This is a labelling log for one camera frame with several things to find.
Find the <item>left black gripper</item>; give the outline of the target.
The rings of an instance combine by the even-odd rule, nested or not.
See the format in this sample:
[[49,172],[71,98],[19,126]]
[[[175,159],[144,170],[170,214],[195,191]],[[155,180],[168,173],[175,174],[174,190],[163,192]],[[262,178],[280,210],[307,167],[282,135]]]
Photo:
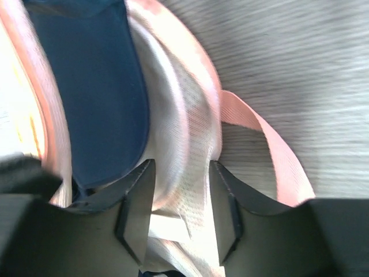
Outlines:
[[10,156],[1,160],[1,193],[53,196],[62,179],[45,169],[39,159]]

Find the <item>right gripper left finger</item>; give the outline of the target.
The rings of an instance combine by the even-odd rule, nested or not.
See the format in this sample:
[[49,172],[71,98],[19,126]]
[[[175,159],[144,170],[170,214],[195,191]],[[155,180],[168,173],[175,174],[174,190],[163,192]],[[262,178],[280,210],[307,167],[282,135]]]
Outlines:
[[144,261],[155,161],[67,208],[51,196],[1,193],[2,276],[137,276]]

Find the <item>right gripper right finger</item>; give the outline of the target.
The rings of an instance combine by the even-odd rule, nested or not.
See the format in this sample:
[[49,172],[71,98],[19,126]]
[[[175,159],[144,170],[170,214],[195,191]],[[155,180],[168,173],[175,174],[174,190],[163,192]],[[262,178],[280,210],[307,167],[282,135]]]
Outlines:
[[312,199],[288,207],[209,165],[226,276],[367,276],[368,200]]

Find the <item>pink mesh laundry bag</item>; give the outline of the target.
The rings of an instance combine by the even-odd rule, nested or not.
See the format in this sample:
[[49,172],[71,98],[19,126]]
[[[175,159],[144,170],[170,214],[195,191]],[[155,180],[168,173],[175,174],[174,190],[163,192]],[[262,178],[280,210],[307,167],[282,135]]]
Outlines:
[[[288,207],[313,198],[314,191],[279,134],[222,89],[206,51],[174,14],[158,1],[123,2],[150,112],[145,150],[129,173],[146,160],[156,167],[146,253],[137,276],[226,276],[210,195],[212,161]],[[1,160],[39,159],[62,179],[50,204],[67,208],[119,179],[76,196],[61,95],[24,3],[1,2]]]

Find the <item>navy blue bra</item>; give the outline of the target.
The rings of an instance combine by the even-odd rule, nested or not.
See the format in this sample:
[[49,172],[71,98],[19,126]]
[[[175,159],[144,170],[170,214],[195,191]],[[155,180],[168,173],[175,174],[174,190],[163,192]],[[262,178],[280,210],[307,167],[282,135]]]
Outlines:
[[123,1],[25,1],[61,95],[77,197],[128,174],[149,100]]

